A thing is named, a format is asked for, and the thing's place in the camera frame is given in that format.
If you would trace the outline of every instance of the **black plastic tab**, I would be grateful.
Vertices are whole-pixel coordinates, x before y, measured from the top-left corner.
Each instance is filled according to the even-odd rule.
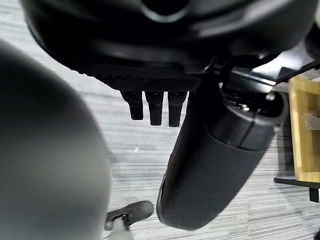
[[[144,119],[144,105],[141,91],[121,91],[123,99],[129,104],[132,120]]]
[[[145,98],[149,104],[150,124],[152,126],[160,126],[162,123],[164,93],[161,91],[146,91]]]
[[[177,128],[180,126],[180,116],[182,105],[187,97],[186,91],[168,92],[169,102],[169,127]]]

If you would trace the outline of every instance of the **black metal bracket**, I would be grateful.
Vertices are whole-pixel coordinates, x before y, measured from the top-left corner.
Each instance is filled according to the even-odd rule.
[[[300,74],[303,74],[311,69],[318,70],[320,68],[320,59],[314,60],[303,67],[301,67],[299,70],[292,70],[286,67],[283,67],[280,71],[279,77],[275,80],[276,84],[280,84],[283,82],[288,82],[291,78],[298,76]]]
[[[320,182],[297,181],[295,177],[275,177],[273,181],[277,184],[285,184],[309,188],[309,199],[311,202],[319,203]]]

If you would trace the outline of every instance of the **gray carpet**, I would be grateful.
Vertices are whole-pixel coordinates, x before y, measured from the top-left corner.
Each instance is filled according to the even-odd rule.
[[[129,203],[156,202],[158,189],[179,129],[168,127],[168,105],[162,126],[132,121],[118,91],[80,75],[50,58],[32,39],[17,0],[0,0],[0,37],[56,72],[77,90],[92,110],[113,153],[110,210]],[[206,227],[188,232],[161,224],[156,215],[132,226],[136,240],[311,240],[320,227],[320,204],[309,201],[308,189],[273,183],[293,174],[288,124],[229,206]]]

